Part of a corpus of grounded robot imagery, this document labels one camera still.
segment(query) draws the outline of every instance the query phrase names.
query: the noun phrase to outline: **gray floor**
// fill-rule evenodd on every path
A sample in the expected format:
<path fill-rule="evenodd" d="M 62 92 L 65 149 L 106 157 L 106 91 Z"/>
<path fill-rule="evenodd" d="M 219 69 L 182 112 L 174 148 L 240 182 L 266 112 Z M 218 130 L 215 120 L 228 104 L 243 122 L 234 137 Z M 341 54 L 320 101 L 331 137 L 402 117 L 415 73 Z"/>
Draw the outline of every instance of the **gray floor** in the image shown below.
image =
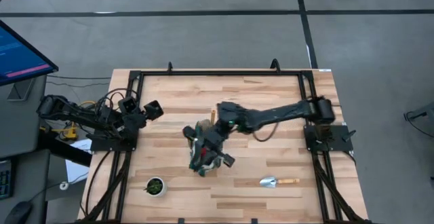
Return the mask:
<path fill-rule="evenodd" d="M 308 10 L 434 9 L 434 0 L 304 0 Z M 297 9 L 297 0 L 2 0 L 0 12 Z M 60 67 L 58 75 L 110 76 L 115 68 L 308 68 L 298 16 L 2 19 Z M 432 223 L 434 140 L 403 112 L 434 100 L 434 15 L 309 16 L 319 68 L 333 70 L 344 117 L 356 129 L 359 180 L 371 220 Z M 51 79 L 85 85 L 91 82 Z M 108 86 L 47 85 L 95 100 Z M 418 126 L 434 134 L 429 122 Z M 65 177 L 52 164 L 53 179 Z M 72 221 L 80 190 L 49 204 L 48 223 Z"/>

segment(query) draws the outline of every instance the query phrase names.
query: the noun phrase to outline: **succulent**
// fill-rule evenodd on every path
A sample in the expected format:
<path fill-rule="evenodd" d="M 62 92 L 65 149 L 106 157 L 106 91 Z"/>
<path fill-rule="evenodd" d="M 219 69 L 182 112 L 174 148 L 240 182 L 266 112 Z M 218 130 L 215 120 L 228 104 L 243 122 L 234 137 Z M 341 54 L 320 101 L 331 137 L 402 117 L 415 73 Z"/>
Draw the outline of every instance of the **succulent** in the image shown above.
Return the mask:
<path fill-rule="evenodd" d="M 159 179 L 152 179 L 149 181 L 148 186 L 144 189 L 151 195 L 157 195 L 163 189 L 163 183 Z"/>

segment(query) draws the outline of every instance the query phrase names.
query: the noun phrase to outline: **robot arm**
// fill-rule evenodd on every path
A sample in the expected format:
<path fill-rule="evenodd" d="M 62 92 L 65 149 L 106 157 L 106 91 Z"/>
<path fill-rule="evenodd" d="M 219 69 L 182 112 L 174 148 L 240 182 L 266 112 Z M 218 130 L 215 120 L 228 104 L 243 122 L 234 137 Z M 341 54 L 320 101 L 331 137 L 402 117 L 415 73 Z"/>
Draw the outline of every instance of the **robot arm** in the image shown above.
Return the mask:
<path fill-rule="evenodd" d="M 190 142 L 190 169 L 201 176 L 220 167 L 221 161 L 228 167 L 233 165 L 235 159 L 223 153 L 222 149 L 223 142 L 234 131 L 251 134 L 265 125 L 296 118 L 305 118 L 315 124 L 330 124 L 335 120 L 332 103 L 323 97 L 265 111 L 245 109 L 233 102 L 222 102 L 217 107 L 219 119 L 215 125 L 206 130 L 202 130 L 200 125 L 196 125 L 195 129 L 186 126 L 183 130 Z"/>
<path fill-rule="evenodd" d="M 95 109 L 86 109 L 63 96 L 48 95 L 43 97 L 37 113 L 42 119 L 69 120 L 104 132 L 98 136 L 88 134 L 90 139 L 104 136 L 119 141 L 134 138 L 138 129 L 146 126 L 148 119 L 154 120 L 163 115 L 163 109 L 156 100 L 144 106 L 146 112 L 139 109 L 132 97 L 120 100 L 118 105 L 120 112 L 98 103 Z"/>

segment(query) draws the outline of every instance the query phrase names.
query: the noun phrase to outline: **wooden table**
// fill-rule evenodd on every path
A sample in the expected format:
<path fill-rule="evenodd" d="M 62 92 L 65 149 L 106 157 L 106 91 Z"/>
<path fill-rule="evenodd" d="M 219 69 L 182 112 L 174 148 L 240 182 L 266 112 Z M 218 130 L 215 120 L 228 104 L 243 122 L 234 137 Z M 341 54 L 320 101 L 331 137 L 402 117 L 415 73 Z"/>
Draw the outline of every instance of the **wooden table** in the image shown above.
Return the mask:
<path fill-rule="evenodd" d="M 129 72 L 114 70 L 110 90 L 126 88 Z M 313 74 L 317 94 L 332 100 L 336 105 L 336 123 L 342 123 L 332 73 L 313 70 Z M 302 132 L 304 120 L 280 123 L 274 137 L 265 143 L 255 141 L 252 136 L 232 134 L 223 151 L 236 159 L 235 164 L 209 172 L 205 178 L 189 170 L 189 148 L 181 132 L 184 126 L 194 126 L 197 121 L 209 118 L 220 101 L 252 109 L 298 102 L 296 77 L 149 76 L 144 79 L 141 106 L 152 100 L 159 101 L 164 115 L 140 131 L 137 150 L 132 154 L 122 222 L 177 223 L 178 218 L 185 218 L 187 223 L 249 223 L 252 218 L 259 223 L 322 222 L 311 154 L 306 150 Z M 272 129 L 272 125 L 265 126 L 258 137 L 266 137 Z M 90 176 L 104 154 L 93 156 Z M 341 152 L 331 152 L 330 156 L 339 192 L 359 216 L 367 218 L 354 162 Z M 107 188 L 112 158 L 113 153 L 98 171 L 90 208 Z M 260 187 L 259 180 L 270 175 L 300 178 L 300 183 L 276 189 Z M 152 176 L 167 183 L 168 191 L 163 198 L 151 197 L 143 191 Z M 324 188 L 333 219 L 331 196 Z M 111 218 L 115 215 L 118 193 L 113 196 Z"/>

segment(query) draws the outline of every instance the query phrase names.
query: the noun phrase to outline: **monitor stand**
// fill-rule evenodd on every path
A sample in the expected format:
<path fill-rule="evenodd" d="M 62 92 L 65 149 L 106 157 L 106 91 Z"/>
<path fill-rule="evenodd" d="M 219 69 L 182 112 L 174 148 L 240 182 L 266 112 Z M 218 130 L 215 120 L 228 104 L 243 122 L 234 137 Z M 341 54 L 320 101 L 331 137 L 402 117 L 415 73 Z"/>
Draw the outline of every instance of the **monitor stand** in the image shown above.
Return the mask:
<path fill-rule="evenodd" d="M 17 81 L 7 97 L 8 101 L 25 101 L 32 90 L 34 79 L 26 79 L 24 81 Z"/>

